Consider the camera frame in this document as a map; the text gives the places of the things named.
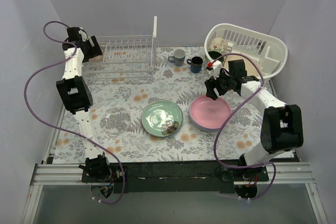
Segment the pink plate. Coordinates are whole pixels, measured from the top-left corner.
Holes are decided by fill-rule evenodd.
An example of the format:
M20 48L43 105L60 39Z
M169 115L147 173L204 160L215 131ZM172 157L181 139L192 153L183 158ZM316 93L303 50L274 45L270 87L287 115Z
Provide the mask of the pink plate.
M217 129L231 114L229 104L222 98L212 100L205 95L194 99L190 104L191 119L202 127Z

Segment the green plate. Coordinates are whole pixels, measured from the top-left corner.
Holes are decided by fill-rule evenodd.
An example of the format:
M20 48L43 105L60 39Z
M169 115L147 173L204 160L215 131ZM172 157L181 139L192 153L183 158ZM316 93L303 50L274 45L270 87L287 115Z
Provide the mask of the green plate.
M171 137L183 124L183 112L169 100L157 100L148 104L141 115L145 131L158 138Z

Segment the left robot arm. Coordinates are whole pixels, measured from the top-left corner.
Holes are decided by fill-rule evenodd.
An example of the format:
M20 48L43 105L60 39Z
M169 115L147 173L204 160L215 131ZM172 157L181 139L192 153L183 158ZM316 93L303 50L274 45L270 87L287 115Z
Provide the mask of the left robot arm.
M56 87L65 109L73 115L80 134L84 136L85 164L79 167L86 176L106 182L111 178L112 170L104 151L92 143L95 134L90 110L93 98L82 76L82 64L103 53L96 37L88 37L83 28L69 27L67 34L68 38L62 44L67 62L64 75L56 82Z

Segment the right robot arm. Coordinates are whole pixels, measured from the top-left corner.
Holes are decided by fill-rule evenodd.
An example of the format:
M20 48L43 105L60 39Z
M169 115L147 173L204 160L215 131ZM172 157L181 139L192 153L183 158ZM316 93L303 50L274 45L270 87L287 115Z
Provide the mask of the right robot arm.
M221 69L218 77L205 81L206 96L216 100L220 95L233 90L244 101L234 110L237 112L246 103L251 103L262 115L260 141L250 151L242 154L236 166L221 163L229 169L237 169L242 180L251 180L259 167L284 152L303 145L301 109L288 105L264 89L264 79L249 76L243 60L229 62L229 69Z

